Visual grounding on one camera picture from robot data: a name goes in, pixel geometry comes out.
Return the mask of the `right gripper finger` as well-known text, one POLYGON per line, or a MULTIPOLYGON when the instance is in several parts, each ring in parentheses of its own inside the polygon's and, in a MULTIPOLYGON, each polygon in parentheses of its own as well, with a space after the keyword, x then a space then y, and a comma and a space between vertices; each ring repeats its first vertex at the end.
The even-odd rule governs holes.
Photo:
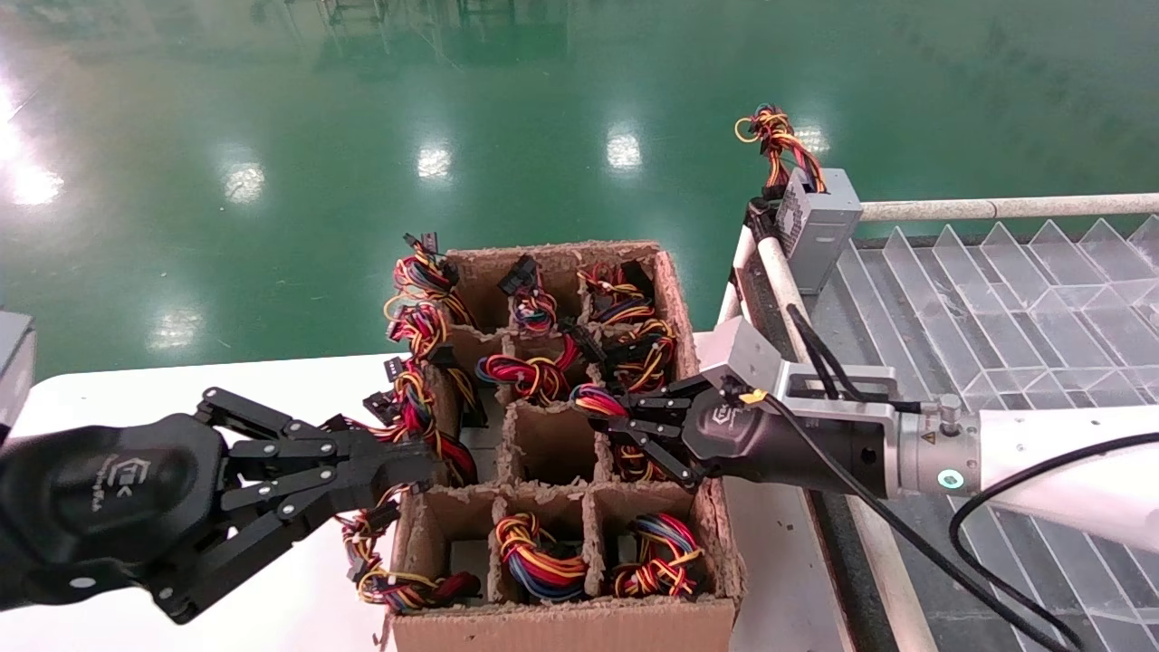
POLYGON ((664 428, 684 426, 685 420, 704 408, 724 404, 717 387, 704 376, 672 381, 650 391, 619 391, 611 396, 611 413, 599 413, 599 420, 626 427, 628 422, 650 422, 664 428))
POLYGON ((671 482, 684 490, 697 490, 704 474, 690 463, 675 427, 655 424, 592 424, 608 438, 612 464, 619 479, 630 483, 671 482))

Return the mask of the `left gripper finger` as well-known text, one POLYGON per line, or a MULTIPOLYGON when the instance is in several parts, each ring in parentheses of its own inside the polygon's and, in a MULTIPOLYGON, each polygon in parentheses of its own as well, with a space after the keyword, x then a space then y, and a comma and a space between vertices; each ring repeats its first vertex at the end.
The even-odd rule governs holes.
POLYGON ((187 561, 150 578, 150 594, 183 627, 257 576, 337 514, 377 506, 389 488, 421 483, 430 464, 320 466, 253 479, 221 471, 211 503, 211 537, 187 561))
POLYGON ((422 444, 385 442, 367 428, 331 432, 223 388, 203 393, 195 419, 241 437, 226 455, 239 472, 300 472, 347 462, 372 472, 395 464, 417 464, 424 471, 431 466, 422 444))

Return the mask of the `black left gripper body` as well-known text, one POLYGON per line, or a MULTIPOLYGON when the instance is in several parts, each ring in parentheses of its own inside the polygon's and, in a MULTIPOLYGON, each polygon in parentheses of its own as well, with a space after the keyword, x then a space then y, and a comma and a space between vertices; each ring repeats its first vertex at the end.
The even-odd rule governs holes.
POLYGON ((3 608, 147 587, 216 536, 226 442, 172 413, 3 444, 3 608))

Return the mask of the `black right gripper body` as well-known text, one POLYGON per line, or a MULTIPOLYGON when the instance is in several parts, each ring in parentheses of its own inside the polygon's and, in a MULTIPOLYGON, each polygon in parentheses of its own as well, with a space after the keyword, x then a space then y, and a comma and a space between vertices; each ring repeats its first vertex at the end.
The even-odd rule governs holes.
POLYGON ((766 403, 729 403, 708 379, 685 379, 679 397, 690 405, 680 422, 680 483, 737 477, 851 495, 837 472, 852 475, 876 498, 896 491, 896 413, 883 387, 861 389, 866 403, 848 391, 825 400, 818 389, 793 381, 781 403, 785 417, 766 403))

